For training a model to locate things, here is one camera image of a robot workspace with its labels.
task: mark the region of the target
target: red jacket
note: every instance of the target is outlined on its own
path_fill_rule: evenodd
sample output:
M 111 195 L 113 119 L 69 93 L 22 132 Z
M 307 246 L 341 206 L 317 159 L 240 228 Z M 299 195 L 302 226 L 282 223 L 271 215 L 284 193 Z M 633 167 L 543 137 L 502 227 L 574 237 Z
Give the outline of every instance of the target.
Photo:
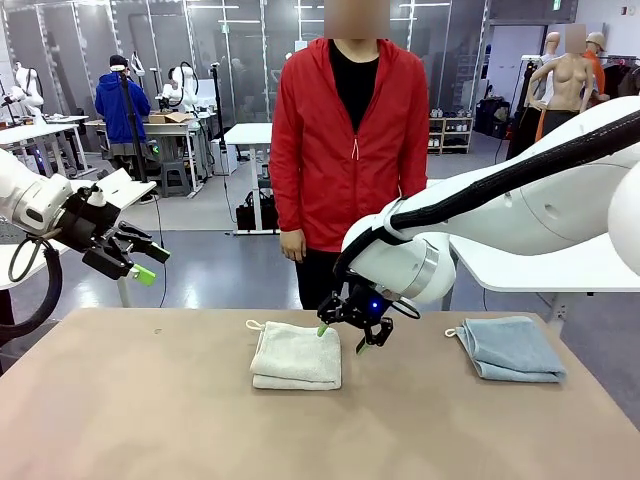
M 349 227 L 426 187 L 427 80 L 415 55 L 378 41 L 369 108 L 353 131 L 318 39 L 285 64 L 278 86 L 269 171 L 280 228 L 307 246 L 339 252 Z

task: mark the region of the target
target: orange clothing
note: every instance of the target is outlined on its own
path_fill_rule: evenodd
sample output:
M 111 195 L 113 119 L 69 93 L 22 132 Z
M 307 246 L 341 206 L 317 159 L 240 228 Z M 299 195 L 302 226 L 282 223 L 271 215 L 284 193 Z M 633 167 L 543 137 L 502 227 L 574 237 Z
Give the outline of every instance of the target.
M 596 84 L 598 85 L 598 93 L 605 93 L 605 75 L 604 68 L 602 68 L 602 64 L 600 63 L 600 59 L 593 53 L 591 50 L 587 50 L 583 55 L 584 58 L 588 58 L 591 60 L 593 64 L 593 73 L 596 76 Z

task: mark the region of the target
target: cardboard box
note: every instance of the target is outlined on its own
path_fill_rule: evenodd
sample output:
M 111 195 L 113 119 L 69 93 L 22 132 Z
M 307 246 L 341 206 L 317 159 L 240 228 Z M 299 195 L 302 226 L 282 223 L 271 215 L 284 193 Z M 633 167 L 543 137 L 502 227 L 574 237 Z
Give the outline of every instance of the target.
M 193 120 L 192 113 L 168 113 L 164 116 L 166 123 L 184 123 Z
M 167 121 L 163 113 L 152 112 L 149 114 L 149 123 L 156 125 L 156 124 L 167 123 Z

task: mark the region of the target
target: towel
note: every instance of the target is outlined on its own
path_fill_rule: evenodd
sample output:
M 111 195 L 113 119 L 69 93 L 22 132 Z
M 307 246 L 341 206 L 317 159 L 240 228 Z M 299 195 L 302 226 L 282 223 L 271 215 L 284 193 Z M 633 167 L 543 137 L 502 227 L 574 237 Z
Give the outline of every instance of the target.
M 562 362 L 530 318 L 466 319 L 445 335 L 460 339 L 478 375 L 487 380 L 559 383 L 566 377 Z
M 249 369 L 255 388 L 336 390 L 341 387 L 340 337 L 333 328 L 319 337 L 317 328 L 277 322 L 261 325 L 253 320 L 246 325 L 260 331 Z

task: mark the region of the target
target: black bag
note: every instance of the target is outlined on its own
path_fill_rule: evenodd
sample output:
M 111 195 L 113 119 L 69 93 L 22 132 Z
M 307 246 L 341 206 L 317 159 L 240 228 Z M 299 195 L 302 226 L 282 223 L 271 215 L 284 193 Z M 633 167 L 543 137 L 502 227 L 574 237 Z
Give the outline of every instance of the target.
M 273 195 L 265 195 L 260 192 L 260 208 L 262 213 L 262 229 L 278 229 L 278 211 Z M 253 193 L 249 192 L 244 204 L 236 208 L 236 218 L 238 220 L 238 230 L 255 230 L 256 218 L 253 213 Z

